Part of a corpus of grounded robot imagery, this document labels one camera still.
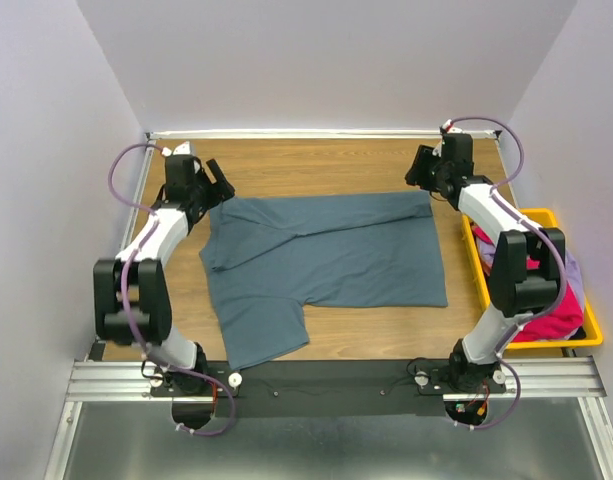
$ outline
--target clothing pile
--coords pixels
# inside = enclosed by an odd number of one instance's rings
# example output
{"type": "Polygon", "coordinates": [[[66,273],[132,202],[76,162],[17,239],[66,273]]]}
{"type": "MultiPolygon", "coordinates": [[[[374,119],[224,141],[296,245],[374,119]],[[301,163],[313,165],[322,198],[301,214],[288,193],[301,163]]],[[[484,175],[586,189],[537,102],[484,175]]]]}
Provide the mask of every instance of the clothing pile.
{"type": "MultiPolygon", "coordinates": [[[[495,245],[478,226],[473,225],[472,231],[482,269],[488,277],[495,258],[495,245]]],[[[527,258],[526,267],[529,270],[537,269],[539,262],[527,258]]],[[[514,342],[569,340],[571,337],[578,338],[579,335],[584,335],[583,329],[580,328],[584,323],[584,304],[586,301],[584,285],[579,265],[568,250],[566,250],[566,275],[568,277],[566,296],[559,307],[551,315],[538,318],[527,324],[524,330],[517,334],[514,342]]]]}

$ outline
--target gray t-shirt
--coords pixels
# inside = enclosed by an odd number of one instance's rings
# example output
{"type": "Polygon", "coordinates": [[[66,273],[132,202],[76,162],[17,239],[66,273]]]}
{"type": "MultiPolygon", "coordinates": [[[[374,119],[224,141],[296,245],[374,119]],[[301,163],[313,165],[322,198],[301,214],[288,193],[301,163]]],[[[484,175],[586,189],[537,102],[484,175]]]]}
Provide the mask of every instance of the gray t-shirt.
{"type": "Polygon", "coordinates": [[[448,305],[426,192],[235,197],[210,225],[200,256],[233,369],[307,344],[304,304],[448,305]]]}

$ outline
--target metal frame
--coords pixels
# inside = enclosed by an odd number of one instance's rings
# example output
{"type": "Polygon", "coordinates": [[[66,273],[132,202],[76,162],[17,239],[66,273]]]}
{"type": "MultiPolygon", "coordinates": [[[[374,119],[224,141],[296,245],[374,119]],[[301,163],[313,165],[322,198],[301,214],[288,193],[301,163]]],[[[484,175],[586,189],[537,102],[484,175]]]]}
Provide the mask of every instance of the metal frame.
{"type": "MultiPolygon", "coordinates": [[[[497,138],[495,130],[464,130],[473,138],[497,138]]],[[[380,130],[362,128],[233,128],[216,130],[178,130],[152,132],[148,138],[168,139],[168,140],[189,140],[189,139],[277,139],[277,138],[441,138],[438,129],[399,129],[399,130],[380,130]]]]}
{"type": "MultiPolygon", "coordinates": [[[[606,395],[591,357],[516,359],[508,363],[521,378],[522,398],[601,398],[606,395]]],[[[140,369],[141,362],[76,362],[66,392],[66,402],[173,401],[173,398],[152,397],[151,385],[141,375],[140,369]]],[[[152,375],[153,371],[154,365],[147,363],[144,372],[152,375]]],[[[506,393],[492,394],[491,398],[515,396],[515,379],[506,368],[503,371],[506,375],[506,393]]],[[[471,397],[470,394],[444,395],[445,400],[471,397]]],[[[211,402],[212,398],[184,397],[183,400],[211,402]]]]}
{"type": "Polygon", "coordinates": [[[613,425],[603,398],[579,398],[597,462],[606,480],[613,480],[613,425]]]}
{"type": "MultiPolygon", "coordinates": [[[[242,131],[200,131],[200,132],[158,132],[149,136],[149,143],[157,138],[437,138],[426,131],[297,131],[248,132],[242,131]]],[[[496,138],[494,131],[480,132],[477,138],[496,138]]],[[[134,201],[140,201],[153,150],[147,149],[140,172],[134,201]]],[[[137,212],[131,212],[124,232],[121,248],[130,243],[137,212]]],[[[509,363],[517,370],[522,381],[522,397],[553,398],[576,397],[584,416],[596,457],[604,478],[613,480],[613,428],[602,397],[606,395],[595,362],[592,357],[570,357],[555,359],[515,359],[509,363]]],[[[53,449],[46,470],[46,480],[64,478],[68,459],[73,448],[82,407],[86,402],[172,402],[212,401],[208,397],[154,398],[150,395],[150,384],[140,373],[139,362],[76,362],[73,366],[66,401],[57,427],[53,449]]],[[[145,371],[152,373],[153,366],[145,371]]],[[[513,397],[516,384],[510,372],[505,371],[507,393],[494,397],[513,397]]],[[[464,398],[460,395],[446,395],[445,400],[464,398]]]]}

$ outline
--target pink clothing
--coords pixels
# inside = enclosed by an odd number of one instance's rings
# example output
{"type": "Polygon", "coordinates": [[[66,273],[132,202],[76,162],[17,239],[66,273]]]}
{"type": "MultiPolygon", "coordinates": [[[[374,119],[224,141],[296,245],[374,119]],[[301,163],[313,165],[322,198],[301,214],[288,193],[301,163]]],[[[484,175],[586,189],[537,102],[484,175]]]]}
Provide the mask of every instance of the pink clothing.
{"type": "MultiPolygon", "coordinates": [[[[473,234],[482,241],[493,244],[490,238],[479,227],[473,227],[473,234]]],[[[487,275],[490,275],[491,265],[486,263],[480,256],[482,267],[487,275]]],[[[539,262],[530,258],[526,259],[529,270],[539,267],[539,262]]],[[[584,323],[584,312],[579,307],[575,293],[570,284],[566,286],[564,300],[551,315],[533,320],[524,327],[513,339],[513,342],[534,342],[537,340],[559,340],[568,337],[584,323]]]]}

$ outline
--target purple fabric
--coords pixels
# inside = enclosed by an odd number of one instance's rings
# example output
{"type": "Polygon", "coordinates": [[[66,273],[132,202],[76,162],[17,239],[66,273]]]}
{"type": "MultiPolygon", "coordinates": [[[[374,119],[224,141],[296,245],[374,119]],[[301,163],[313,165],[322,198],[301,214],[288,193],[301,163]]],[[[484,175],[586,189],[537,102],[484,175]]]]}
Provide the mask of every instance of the purple fabric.
{"type": "MultiPolygon", "coordinates": [[[[495,245],[484,242],[479,237],[475,236],[477,251],[480,258],[488,265],[493,264],[495,258],[495,245]]],[[[568,276],[568,284],[573,289],[579,307],[584,311],[586,306],[586,297],[584,296],[584,283],[582,281],[582,272],[575,257],[566,249],[566,275],[568,276]]]]}

